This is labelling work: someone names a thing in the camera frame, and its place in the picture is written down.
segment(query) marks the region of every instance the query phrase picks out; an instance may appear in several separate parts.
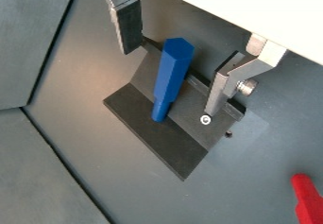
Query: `white panel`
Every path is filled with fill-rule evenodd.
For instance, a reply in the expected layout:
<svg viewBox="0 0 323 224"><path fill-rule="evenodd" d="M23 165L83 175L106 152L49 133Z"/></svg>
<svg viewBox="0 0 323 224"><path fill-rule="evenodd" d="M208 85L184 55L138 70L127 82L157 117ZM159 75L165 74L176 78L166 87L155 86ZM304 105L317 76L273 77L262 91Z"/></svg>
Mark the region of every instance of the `white panel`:
<svg viewBox="0 0 323 224"><path fill-rule="evenodd" d="M185 0L323 65L323 0Z"/></svg>

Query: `dark gray wall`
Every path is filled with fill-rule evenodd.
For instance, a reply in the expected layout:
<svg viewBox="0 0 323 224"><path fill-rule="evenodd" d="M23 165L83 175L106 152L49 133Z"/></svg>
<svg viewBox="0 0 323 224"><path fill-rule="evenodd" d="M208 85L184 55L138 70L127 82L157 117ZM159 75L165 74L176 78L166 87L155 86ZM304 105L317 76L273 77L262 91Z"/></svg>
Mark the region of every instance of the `dark gray wall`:
<svg viewBox="0 0 323 224"><path fill-rule="evenodd" d="M109 224L19 109L0 111L0 223Z"/></svg>
<svg viewBox="0 0 323 224"><path fill-rule="evenodd" d="M0 109L27 104L70 0L0 0Z"/></svg>

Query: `blue block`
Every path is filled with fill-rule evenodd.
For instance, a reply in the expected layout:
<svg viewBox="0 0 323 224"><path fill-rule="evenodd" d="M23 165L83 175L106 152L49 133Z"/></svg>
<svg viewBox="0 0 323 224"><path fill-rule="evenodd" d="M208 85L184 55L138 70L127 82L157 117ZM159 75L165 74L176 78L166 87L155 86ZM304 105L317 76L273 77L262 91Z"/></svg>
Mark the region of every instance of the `blue block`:
<svg viewBox="0 0 323 224"><path fill-rule="evenodd" d="M184 38L169 39L165 43L154 89L155 102L151 115L153 120L157 122L165 120L170 106L177 99L194 52L194 46Z"/></svg>

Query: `red object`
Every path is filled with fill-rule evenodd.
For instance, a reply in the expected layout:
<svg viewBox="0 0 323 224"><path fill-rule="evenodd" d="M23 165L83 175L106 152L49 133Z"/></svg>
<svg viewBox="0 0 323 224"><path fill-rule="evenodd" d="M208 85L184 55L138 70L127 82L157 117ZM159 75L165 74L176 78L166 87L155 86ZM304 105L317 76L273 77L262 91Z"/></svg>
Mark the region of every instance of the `red object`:
<svg viewBox="0 0 323 224"><path fill-rule="evenodd" d="M292 178L298 198L296 212L301 224L323 224L323 198L320 196L310 177L296 174Z"/></svg>

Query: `screw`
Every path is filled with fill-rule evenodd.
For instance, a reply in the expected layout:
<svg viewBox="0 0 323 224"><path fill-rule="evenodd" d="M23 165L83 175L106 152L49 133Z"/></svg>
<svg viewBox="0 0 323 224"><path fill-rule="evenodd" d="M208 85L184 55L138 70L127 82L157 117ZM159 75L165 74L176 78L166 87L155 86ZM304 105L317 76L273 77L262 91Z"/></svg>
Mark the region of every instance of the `screw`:
<svg viewBox="0 0 323 224"><path fill-rule="evenodd" d="M202 122L204 125L209 125L212 123L210 115L208 115L208 114L202 115L201 122Z"/></svg>
<svg viewBox="0 0 323 224"><path fill-rule="evenodd" d="M234 135L234 133L233 133L232 130L229 130L229 131L225 133L225 137L226 137L226 138L232 138L233 135Z"/></svg>
<svg viewBox="0 0 323 224"><path fill-rule="evenodd" d="M244 95L250 96L258 86L258 81L254 79L248 79L241 81L238 84L238 90Z"/></svg>

